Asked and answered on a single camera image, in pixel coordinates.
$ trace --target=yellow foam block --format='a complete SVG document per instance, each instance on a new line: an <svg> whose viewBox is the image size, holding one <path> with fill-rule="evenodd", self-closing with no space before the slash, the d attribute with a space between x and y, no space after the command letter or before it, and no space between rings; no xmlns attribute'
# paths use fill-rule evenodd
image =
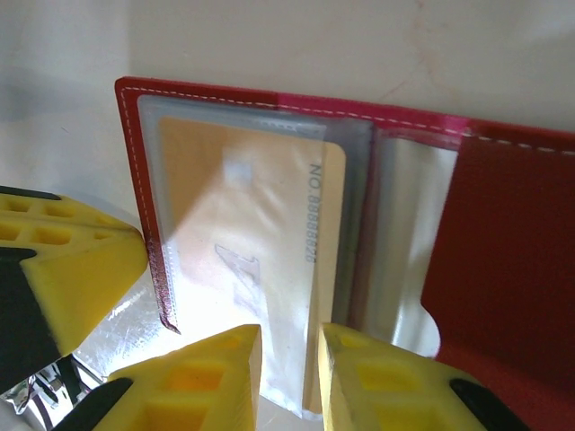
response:
<svg viewBox="0 0 575 431"><path fill-rule="evenodd" d="M94 431L253 431L261 331L245 325L133 365L133 381Z"/></svg>
<svg viewBox="0 0 575 431"><path fill-rule="evenodd" d="M22 270L58 351L67 355L137 281L147 255L136 228L54 198L0 193L0 247L36 251Z"/></svg>
<svg viewBox="0 0 575 431"><path fill-rule="evenodd" d="M449 387L469 374L333 323L319 355L326 431L485 429Z"/></svg>

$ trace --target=red card holder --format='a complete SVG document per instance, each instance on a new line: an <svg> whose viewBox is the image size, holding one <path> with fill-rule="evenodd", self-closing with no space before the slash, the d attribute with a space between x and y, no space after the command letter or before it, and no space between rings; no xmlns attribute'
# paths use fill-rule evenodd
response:
<svg viewBox="0 0 575 431"><path fill-rule="evenodd" d="M575 423L575 136L478 119L278 92L125 77L116 82L160 317L177 331L137 100L142 95L363 119L387 136L458 151L422 303L438 360L470 372L535 429ZM367 301L379 146L371 147L350 326Z"/></svg>

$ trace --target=red leather wallet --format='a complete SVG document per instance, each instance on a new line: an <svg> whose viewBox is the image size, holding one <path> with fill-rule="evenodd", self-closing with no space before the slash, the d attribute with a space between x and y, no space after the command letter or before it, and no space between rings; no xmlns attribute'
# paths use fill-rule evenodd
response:
<svg viewBox="0 0 575 431"><path fill-rule="evenodd" d="M119 113L164 325L177 330L152 200L137 100L163 95L364 119L388 136L458 151L422 304L441 336L438 360L473 374L534 429L575 427L575 136L360 101L136 77L116 82ZM357 262L373 247L372 146ZM365 311L356 266L349 325Z"/></svg>

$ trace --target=black rubber pad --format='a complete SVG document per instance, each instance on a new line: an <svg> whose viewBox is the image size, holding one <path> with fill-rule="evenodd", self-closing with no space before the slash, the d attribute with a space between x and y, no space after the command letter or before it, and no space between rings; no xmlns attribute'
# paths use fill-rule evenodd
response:
<svg viewBox="0 0 575 431"><path fill-rule="evenodd" d="M60 358L20 262L36 251L0 247L0 393Z"/></svg>
<svg viewBox="0 0 575 431"><path fill-rule="evenodd" d="M487 431L528 431L515 413L489 389L465 379L453 379L451 389Z"/></svg>
<svg viewBox="0 0 575 431"><path fill-rule="evenodd" d="M54 195L52 193L46 193L45 191L17 189L16 187L6 187L6 186L0 186L0 194L13 195L13 196L25 196L26 198L62 200L62 198L60 196Z"/></svg>
<svg viewBox="0 0 575 431"><path fill-rule="evenodd" d="M92 431L131 385L130 379L121 378L97 387L53 431Z"/></svg>

